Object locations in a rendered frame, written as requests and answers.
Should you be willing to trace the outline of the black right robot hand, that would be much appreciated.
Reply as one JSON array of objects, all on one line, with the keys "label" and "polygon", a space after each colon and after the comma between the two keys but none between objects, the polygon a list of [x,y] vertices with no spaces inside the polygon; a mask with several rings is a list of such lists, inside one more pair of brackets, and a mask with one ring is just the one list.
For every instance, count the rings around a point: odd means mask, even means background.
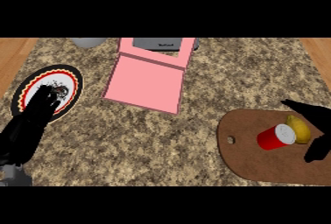
[{"label": "black right robot hand", "polygon": [[282,101],[282,104],[301,114],[304,119],[324,132],[324,135],[316,137],[310,144],[304,154],[304,161],[310,163],[315,160],[324,160],[331,151],[331,108],[315,106],[288,99]]}]

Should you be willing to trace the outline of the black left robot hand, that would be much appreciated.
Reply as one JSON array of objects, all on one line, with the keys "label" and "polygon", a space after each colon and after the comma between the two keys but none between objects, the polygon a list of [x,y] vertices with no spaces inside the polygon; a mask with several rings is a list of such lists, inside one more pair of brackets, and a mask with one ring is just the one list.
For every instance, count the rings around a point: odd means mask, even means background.
[{"label": "black left robot hand", "polygon": [[22,165],[34,156],[44,127],[59,105],[50,86],[41,86],[24,112],[0,132],[0,165]]}]

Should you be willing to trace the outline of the yellow lemon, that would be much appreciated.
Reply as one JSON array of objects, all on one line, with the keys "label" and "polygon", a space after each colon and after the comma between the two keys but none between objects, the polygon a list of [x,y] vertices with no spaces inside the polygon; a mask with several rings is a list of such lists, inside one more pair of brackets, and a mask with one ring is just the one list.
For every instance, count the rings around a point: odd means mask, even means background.
[{"label": "yellow lemon", "polygon": [[294,133],[296,133],[294,142],[297,144],[307,144],[310,141],[312,134],[310,134],[310,129],[309,129],[304,121],[298,117],[290,115],[287,117],[285,124],[294,130]]}]

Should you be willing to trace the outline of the brown wooden cutting board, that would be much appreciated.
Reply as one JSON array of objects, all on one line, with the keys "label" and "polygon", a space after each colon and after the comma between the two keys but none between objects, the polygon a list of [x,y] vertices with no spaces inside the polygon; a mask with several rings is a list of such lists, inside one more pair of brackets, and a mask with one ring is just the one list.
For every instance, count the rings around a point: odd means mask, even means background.
[{"label": "brown wooden cutting board", "polygon": [[304,155],[310,144],[291,144],[265,150],[257,135],[287,116],[298,117],[312,132],[312,138],[324,135],[315,125],[294,111],[236,109],[225,114],[217,128],[222,160],[232,172],[254,181],[331,186],[331,152],[324,160],[310,163]]}]

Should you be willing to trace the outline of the pink open cardboard box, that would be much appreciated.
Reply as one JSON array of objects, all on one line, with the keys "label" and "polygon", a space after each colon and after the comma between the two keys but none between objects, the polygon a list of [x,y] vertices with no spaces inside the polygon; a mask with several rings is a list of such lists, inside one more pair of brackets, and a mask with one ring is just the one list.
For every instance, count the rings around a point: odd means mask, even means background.
[{"label": "pink open cardboard box", "polygon": [[171,57],[118,40],[118,57],[102,97],[114,102],[179,114],[182,82],[192,56],[195,38],[180,41],[179,56]]}]

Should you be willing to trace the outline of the red can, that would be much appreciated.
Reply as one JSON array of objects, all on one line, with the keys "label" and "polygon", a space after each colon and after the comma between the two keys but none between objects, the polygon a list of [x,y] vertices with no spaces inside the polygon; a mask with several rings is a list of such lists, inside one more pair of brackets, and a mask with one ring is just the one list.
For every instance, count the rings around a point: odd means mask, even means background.
[{"label": "red can", "polygon": [[266,150],[273,150],[296,142],[296,132],[285,124],[275,125],[257,135],[257,144]]}]

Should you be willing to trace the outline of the patterned round plate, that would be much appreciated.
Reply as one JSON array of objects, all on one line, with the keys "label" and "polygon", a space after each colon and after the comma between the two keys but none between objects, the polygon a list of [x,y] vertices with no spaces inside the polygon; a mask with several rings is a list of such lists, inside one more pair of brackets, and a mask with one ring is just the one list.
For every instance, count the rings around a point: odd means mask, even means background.
[{"label": "patterned round plate", "polygon": [[22,81],[12,99],[12,116],[22,113],[27,104],[38,90],[46,85],[56,93],[61,101],[55,114],[50,118],[53,122],[74,108],[83,91],[83,76],[80,71],[69,65],[53,65],[38,69]]}]

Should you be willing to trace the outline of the pale grey round container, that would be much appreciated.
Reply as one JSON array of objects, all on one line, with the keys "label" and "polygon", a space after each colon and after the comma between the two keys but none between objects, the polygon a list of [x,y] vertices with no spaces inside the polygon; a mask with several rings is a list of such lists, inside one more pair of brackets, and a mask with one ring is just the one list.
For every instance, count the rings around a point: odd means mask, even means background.
[{"label": "pale grey round container", "polygon": [[72,38],[71,40],[83,48],[99,46],[106,41],[105,38]]}]

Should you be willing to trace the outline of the grey appliance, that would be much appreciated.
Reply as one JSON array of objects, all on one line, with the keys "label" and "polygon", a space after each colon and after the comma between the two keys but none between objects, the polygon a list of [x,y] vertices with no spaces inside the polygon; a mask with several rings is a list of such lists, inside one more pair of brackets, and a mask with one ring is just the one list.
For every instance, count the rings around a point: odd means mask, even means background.
[{"label": "grey appliance", "polygon": [[182,46],[182,38],[134,38],[133,45],[154,52],[177,52]]}]

